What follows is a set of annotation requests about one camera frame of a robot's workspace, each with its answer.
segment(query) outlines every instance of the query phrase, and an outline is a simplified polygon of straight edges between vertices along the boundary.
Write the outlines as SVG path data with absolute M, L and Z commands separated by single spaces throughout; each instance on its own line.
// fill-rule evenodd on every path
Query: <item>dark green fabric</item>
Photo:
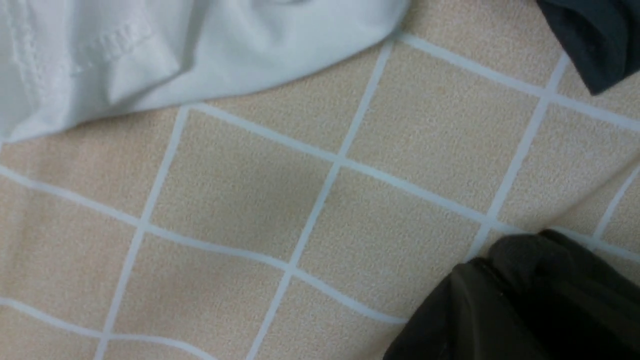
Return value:
M 640 289 L 554 231 L 454 267 L 384 360 L 640 359 Z
M 640 69 L 640 0 L 537 0 L 593 95 Z

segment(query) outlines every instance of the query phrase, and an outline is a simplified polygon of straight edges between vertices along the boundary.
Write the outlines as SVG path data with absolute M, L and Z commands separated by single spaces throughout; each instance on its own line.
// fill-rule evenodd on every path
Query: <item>white fabric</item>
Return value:
M 0 0 L 0 139 L 246 94 L 385 38 L 409 0 Z

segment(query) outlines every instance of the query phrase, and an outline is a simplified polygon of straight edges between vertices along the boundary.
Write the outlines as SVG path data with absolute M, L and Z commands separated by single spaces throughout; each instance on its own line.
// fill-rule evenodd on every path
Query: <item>black cloth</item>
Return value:
M 640 289 L 554 231 L 454 267 L 384 360 L 640 359 Z
M 537 0 L 592 95 L 640 69 L 640 0 Z

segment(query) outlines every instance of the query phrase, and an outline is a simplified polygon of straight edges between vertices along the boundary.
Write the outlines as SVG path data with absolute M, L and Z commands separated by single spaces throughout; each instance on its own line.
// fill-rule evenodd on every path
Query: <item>dark gray fabric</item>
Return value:
M 640 359 L 640 289 L 554 231 L 454 267 L 384 360 Z
M 537 0 L 593 95 L 640 69 L 640 0 Z

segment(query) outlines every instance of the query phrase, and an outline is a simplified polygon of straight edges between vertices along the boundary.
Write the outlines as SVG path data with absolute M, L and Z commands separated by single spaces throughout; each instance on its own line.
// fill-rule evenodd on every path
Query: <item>white cloth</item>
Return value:
M 0 0 L 0 139 L 247 94 L 385 38 L 409 0 Z

